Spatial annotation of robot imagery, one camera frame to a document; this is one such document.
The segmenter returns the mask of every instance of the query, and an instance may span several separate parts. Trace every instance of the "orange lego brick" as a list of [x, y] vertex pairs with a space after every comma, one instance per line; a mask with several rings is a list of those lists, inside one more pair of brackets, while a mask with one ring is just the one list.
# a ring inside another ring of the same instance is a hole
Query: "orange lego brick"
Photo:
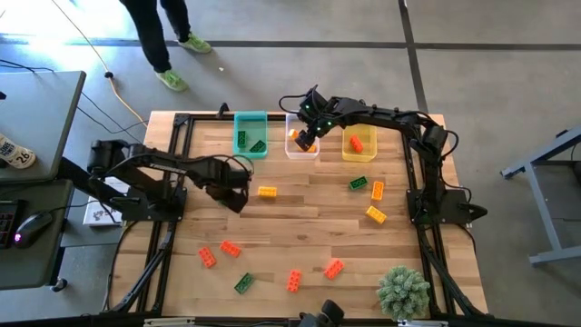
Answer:
[[266, 197], [276, 197], [276, 187], [259, 186], [258, 195]]
[[374, 221], [378, 223], [385, 222], [385, 219], [388, 217], [386, 214], [382, 213], [378, 208], [371, 205], [367, 212], [365, 213], [369, 218], [372, 218]]
[[294, 140], [297, 137], [299, 137], [299, 132], [297, 132], [296, 130], [289, 130], [289, 138], [291, 140]]
[[343, 262], [341, 260], [339, 260], [339, 259], [333, 260], [329, 264], [327, 269], [325, 269], [325, 276], [327, 276], [327, 278], [329, 278], [329, 279], [335, 278], [335, 276], [337, 276], [339, 274], [339, 272], [343, 269], [344, 266], [345, 266], [345, 264], [343, 264]]
[[353, 150], [356, 153], [360, 154], [363, 151], [363, 144], [361, 144], [361, 141], [359, 140], [357, 135], [352, 135], [351, 138], [349, 139], [349, 142], [351, 143], [351, 147], [353, 147]]
[[220, 250], [233, 256], [234, 258], [238, 258], [238, 255], [240, 255], [240, 248], [228, 241], [222, 242], [222, 244], [220, 245]]
[[208, 247], [202, 247], [198, 253], [200, 254], [200, 259], [202, 259], [202, 262], [206, 268], [210, 268], [216, 264], [216, 258], [214, 258]]
[[381, 200], [383, 198], [383, 183], [373, 182], [373, 191], [371, 191], [371, 200]]
[[289, 281], [287, 282], [287, 291], [297, 292], [299, 290], [300, 270], [293, 269], [290, 271]]
[[[304, 150], [302, 150], [300, 148], [300, 146], [297, 146], [297, 147], [299, 148], [299, 151], [305, 152]], [[317, 152], [317, 145], [311, 145], [310, 148], [309, 148], [309, 150], [307, 150], [306, 152], [309, 153], [309, 154], [314, 154], [315, 152]]]

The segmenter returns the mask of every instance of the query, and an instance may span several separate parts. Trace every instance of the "person's leg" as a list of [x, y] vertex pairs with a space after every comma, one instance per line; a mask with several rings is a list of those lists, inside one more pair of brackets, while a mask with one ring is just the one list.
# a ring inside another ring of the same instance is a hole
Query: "person's leg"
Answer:
[[181, 46], [201, 54], [207, 54], [212, 50], [207, 42], [190, 31], [188, 7], [184, 0], [161, 0], [161, 3]]
[[156, 0], [121, 0], [135, 23], [139, 41], [147, 61], [153, 66], [157, 77], [174, 91], [182, 91], [187, 84], [172, 71], [170, 55], [163, 39], [160, 17], [157, 15]]
[[190, 21], [188, 19], [188, 7], [184, 0], [161, 0], [162, 8], [167, 14], [167, 19], [172, 24], [173, 31], [178, 36], [178, 41], [188, 41], [190, 35]]

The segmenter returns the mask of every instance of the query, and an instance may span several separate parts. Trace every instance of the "keyboard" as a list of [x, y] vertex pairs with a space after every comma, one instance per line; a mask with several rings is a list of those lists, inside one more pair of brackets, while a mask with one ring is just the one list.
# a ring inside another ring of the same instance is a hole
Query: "keyboard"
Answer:
[[25, 201], [22, 200], [0, 201], [0, 249], [12, 245], [24, 206]]

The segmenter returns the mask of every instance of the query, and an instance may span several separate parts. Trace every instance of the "clear plastic container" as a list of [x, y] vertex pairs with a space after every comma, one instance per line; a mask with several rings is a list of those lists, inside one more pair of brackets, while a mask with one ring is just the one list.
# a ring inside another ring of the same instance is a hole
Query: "clear plastic container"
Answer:
[[296, 114], [287, 114], [286, 126], [287, 128], [284, 133], [284, 151], [287, 153], [287, 156], [289, 156], [290, 159], [315, 159], [317, 155], [319, 155], [320, 151], [319, 137], [316, 137], [315, 143], [313, 143], [313, 145], [316, 147], [315, 152], [305, 152], [302, 151], [302, 149], [299, 148], [294, 140], [289, 137], [289, 131], [293, 129], [300, 133], [301, 130], [307, 128], [307, 125], [303, 123]]

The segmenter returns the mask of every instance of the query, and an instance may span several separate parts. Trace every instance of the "wooden tabletop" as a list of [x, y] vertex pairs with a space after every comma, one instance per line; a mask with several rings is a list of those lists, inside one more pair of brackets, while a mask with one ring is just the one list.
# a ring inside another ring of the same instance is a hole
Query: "wooden tabletop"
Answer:
[[[147, 146], [167, 151], [174, 114], [152, 113]], [[432, 117], [444, 123], [442, 115]], [[163, 315], [297, 317], [299, 312], [319, 312], [323, 302], [332, 299], [348, 318], [388, 318], [381, 313], [375, 293], [379, 278], [398, 265], [421, 272], [418, 237], [406, 207], [409, 186], [399, 132], [378, 128], [378, 155], [370, 163], [342, 160], [340, 128], [320, 140], [320, 155], [312, 161], [289, 159], [284, 138], [285, 123], [269, 122], [269, 153], [254, 161], [251, 196], [240, 214], [186, 183], [188, 203], [173, 246]], [[196, 122], [190, 157], [231, 154], [231, 142], [232, 122]], [[443, 172], [447, 182], [458, 184], [451, 157]], [[158, 172], [152, 175], [161, 178]], [[388, 216], [384, 224], [365, 215], [371, 186], [358, 191], [348, 187], [361, 175], [370, 184], [385, 183], [383, 199], [376, 205]], [[276, 186], [276, 199], [258, 197], [261, 185]], [[441, 227], [450, 274], [473, 304], [486, 312], [472, 242], [456, 225]], [[151, 228], [151, 223], [138, 223], [125, 237], [114, 271], [113, 304], [141, 274]], [[223, 253], [219, 248], [223, 240], [239, 245], [240, 257]], [[216, 258], [211, 269], [198, 255], [203, 246], [209, 246]], [[341, 259], [345, 268], [330, 281], [322, 271], [332, 258]], [[292, 269], [302, 271], [297, 293], [285, 289]], [[240, 295], [234, 285], [245, 273], [256, 281]], [[157, 273], [149, 305], [156, 286]], [[435, 287], [442, 307], [437, 275]]]

